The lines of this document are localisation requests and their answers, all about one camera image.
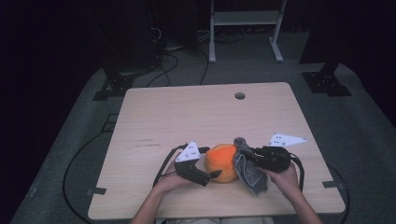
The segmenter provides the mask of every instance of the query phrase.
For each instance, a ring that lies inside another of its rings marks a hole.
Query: black strap
[[[304,176],[305,176],[303,164],[301,163],[300,159],[292,153],[290,153],[290,158],[292,161],[294,161],[297,164],[298,168],[300,169],[300,190],[301,192],[303,192]]]
[[[175,152],[178,149],[181,149],[181,148],[184,149],[186,146],[187,146],[187,144],[183,145],[183,146],[175,147],[169,152],[168,156],[166,157],[165,161],[163,162],[163,165],[161,166],[160,170],[158,171],[157,176],[155,176],[154,183],[152,184],[152,187],[154,187],[157,184],[157,182],[160,180],[161,176],[163,176],[163,170],[165,169],[166,165],[171,160],[171,158],[173,157]]]

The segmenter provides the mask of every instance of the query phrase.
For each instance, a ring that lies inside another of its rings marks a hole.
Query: black cable
[[[201,52],[204,54],[205,60],[206,60],[205,72],[204,72],[204,75],[202,76],[201,81],[200,81],[200,83],[199,83],[200,85],[202,85],[202,83],[204,82],[204,78],[205,78],[205,76],[206,76],[207,68],[209,67],[209,59],[207,58],[207,55],[204,53],[203,50],[201,50],[201,49],[198,49],[198,50],[201,51]]]
[[[338,177],[340,177],[341,183],[343,184],[343,187],[344,187],[344,189],[345,189],[345,191],[346,191],[346,211],[345,211],[345,213],[344,213],[343,219],[342,219],[341,222],[340,222],[341,224],[344,224],[344,223],[346,222],[346,220],[347,220],[347,216],[349,215],[349,208],[350,208],[349,188],[348,188],[348,186],[347,186],[347,182],[344,180],[344,178],[341,176],[341,174],[340,174],[334,167],[332,167],[329,163],[326,162],[326,165],[327,165],[331,170],[333,170],[333,171],[338,175]]]
[[[69,169],[71,167],[71,165],[73,164],[74,160],[76,159],[76,157],[79,155],[79,153],[87,146],[89,145],[93,140],[95,140],[97,137],[99,137],[100,135],[102,135],[103,133],[112,133],[110,130],[113,130],[114,126],[107,128],[105,130],[102,130],[101,132],[99,132],[99,134],[97,134],[96,136],[94,136],[93,138],[91,138],[87,143],[85,143],[79,150],[78,152],[74,155],[74,157],[72,158],[72,160],[69,162],[69,164],[67,165],[66,171],[64,172],[64,181],[62,183],[62,192],[63,192],[63,196],[64,196],[64,200],[66,201],[67,206],[70,208],[70,210],[77,216],[79,217],[81,220],[83,220],[85,223],[91,224],[91,222],[85,218],[83,215],[81,215],[79,212],[76,211],[76,209],[73,208],[73,206],[71,205],[71,203],[69,202],[69,200],[67,199],[67,195],[66,195],[66,188],[65,188],[65,182],[66,182],[66,178],[67,178],[67,174],[69,172]]]
[[[88,8],[88,10],[89,10],[89,13],[90,13],[91,17],[96,21],[96,18],[95,18],[94,14],[93,14],[93,11],[92,11],[92,8],[91,8],[90,3],[89,3],[87,0],[85,0],[84,2],[85,2],[85,4],[87,5],[87,8]],[[133,69],[133,70],[136,71],[136,73],[132,73],[132,74],[130,74],[130,75],[123,75],[123,77],[126,77],[126,78],[128,78],[128,77],[135,78],[136,75],[146,75],[146,74],[151,73],[152,71],[154,71],[154,70],[156,69],[156,67],[154,66],[153,68],[144,69],[144,70],[139,70],[139,69],[137,69],[137,68],[131,66],[130,64],[128,64],[128,62],[126,62],[126,60],[125,60],[125,59],[116,51],[116,49],[114,49],[114,48],[110,45],[110,43],[107,41],[107,38],[106,38],[105,34],[102,32],[102,30],[100,29],[99,24],[97,23],[97,21],[96,21],[96,23],[95,23],[95,28],[96,28],[97,32],[99,33],[99,35],[102,37],[102,39],[105,41],[106,45],[110,48],[110,50],[111,50],[111,51],[112,51],[112,52],[113,52],[113,53],[114,53],[114,54],[115,54],[126,66],[128,66],[129,68],[131,68],[131,69]]]
[[[177,58],[176,56],[172,55],[172,54],[167,54],[167,56],[171,56],[172,58],[174,58],[174,59],[176,60],[175,65],[172,66],[170,69],[164,71],[163,73],[159,74],[158,76],[154,77],[154,78],[148,83],[148,85],[147,85],[146,87],[149,87],[149,85],[151,85],[151,83],[153,83],[157,78],[159,78],[159,77],[161,77],[161,76],[163,76],[163,75],[167,75],[168,72],[172,71],[174,68],[177,67],[177,65],[178,65],[178,58]]]

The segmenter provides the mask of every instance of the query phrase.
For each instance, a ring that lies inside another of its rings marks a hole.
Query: hole in table
[[[238,99],[238,100],[243,100],[243,99],[245,99],[245,97],[247,97],[247,96],[244,93],[242,93],[242,92],[237,92],[235,94],[235,98]]]

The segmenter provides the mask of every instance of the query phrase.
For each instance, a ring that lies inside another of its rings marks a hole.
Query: white shelf
[[[276,24],[279,11],[215,12],[214,25],[262,25]]]

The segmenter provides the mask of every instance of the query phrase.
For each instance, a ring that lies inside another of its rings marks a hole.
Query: dark background
[[[91,75],[107,60],[133,68],[155,65],[159,51],[149,27],[174,20],[166,15],[181,2],[186,10],[179,11],[189,12],[178,14],[189,16],[189,22],[179,26],[185,34],[207,30],[209,1],[172,0],[163,6],[143,0],[0,2],[2,223],[12,219]],[[283,30],[312,28],[302,63],[339,58],[358,74],[395,124],[395,2],[319,4],[314,0],[287,4]],[[227,6],[277,7],[264,1],[217,0],[217,8]],[[155,7],[157,14],[152,13]],[[179,36],[173,29],[169,26],[164,35],[191,41],[190,35]]]

